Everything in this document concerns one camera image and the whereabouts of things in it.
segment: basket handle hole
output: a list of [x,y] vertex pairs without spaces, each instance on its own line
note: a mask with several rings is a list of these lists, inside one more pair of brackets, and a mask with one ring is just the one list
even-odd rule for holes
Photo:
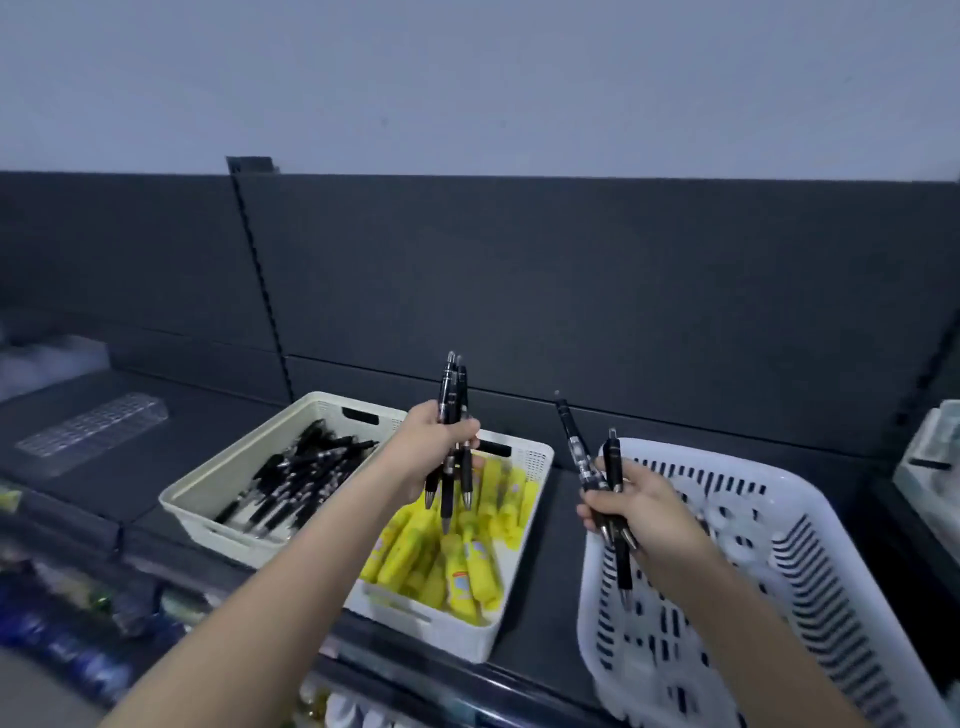
[[367,423],[368,425],[380,424],[379,416],[370,412],[361,412],[358,409],[350,409],[349,407],[341,407],[340,410],[348,420],[355,420],[358,423]]
[[510,457],[514,454],[514,449],[509,445],[500,445],[499,443],[492,443],[489,440],[481,440],[480,445],[475,449],[481,452],[487,452],[490,455],[496,455],[497,457]]

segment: hand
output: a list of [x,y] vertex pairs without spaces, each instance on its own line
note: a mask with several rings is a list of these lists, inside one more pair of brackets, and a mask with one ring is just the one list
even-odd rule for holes
[[[602,457],[597,467],[605,470]],[[623,475],[623,493],[584,491],[577,514],[593,532],[590,508],[624,516],[643,549],[634,558],[657,589],[687,610],[701,598],[710,571],[724,568],[727,561],[669,480],[629,460],[623,462]]]
[[454,425],[437,422],[437,401],[426,401],[407,412],[403,424],[383,447],[380,457],[402,483],[403,498],[413,502],[420,495],[423,480],[457,443],[469,442],[472,448],[480,423],[463,420]]

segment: label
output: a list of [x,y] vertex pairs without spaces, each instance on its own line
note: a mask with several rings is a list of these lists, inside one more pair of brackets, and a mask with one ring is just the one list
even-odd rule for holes
[[468,594],[470,591],[470,580],[465,571],[455,571],[453,574],[453,588]]

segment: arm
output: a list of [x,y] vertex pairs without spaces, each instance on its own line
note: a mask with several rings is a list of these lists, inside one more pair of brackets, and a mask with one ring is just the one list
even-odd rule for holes
[[263,569],[133,687],[103,728],[279,725],[377,535],[480,424],[410,410],[384,449]]
[[[602,459],[598,461],[603,468]],[[776,610],[731,566],[661,475],[626,461],[624,494],[590,491],[601,513],[625,516],[644,553],[634,557],[678,604],[747,722],[755,728],[867,728]],[[585,505],[577,512],[591,530]]]

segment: plastic basket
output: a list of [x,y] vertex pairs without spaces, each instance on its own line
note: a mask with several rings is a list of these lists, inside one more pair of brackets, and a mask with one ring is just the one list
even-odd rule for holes
[[[305,427],[320,418],[338,435],[356,435],[361,440],[383,443],[405,416],[402,410],[312,392],[164,490],[159,496],[160,505],[180,520],[196,543],[259,569],[280,551],[282,544],[254,538],[212,518],[247,486],[263,461],[286,448]],[[542,443],[487,430],[480,430],[479,438],[482,447],[496,450],[496,456],[523,468],[527,479],[540,485],[519,549],[510,550],[500,542],[493,545],[504,595],[499,610],[484,612],[489,624],[468,624],[446,612],[360,580],[350,590],[345,604],[351,612],[473,663],[484,662],[490,655],[554,454],[552,448]]]
[[[792,473],[715,452],[623,438],[624,459],[670,478],[728,559],[774,603],[874,725],[952,726],[947,709],[824,496]],[[633,564],[636,606],[612,551],[587,535],[577,639],[597,697],[633,726],[746,722],[683,612]]]

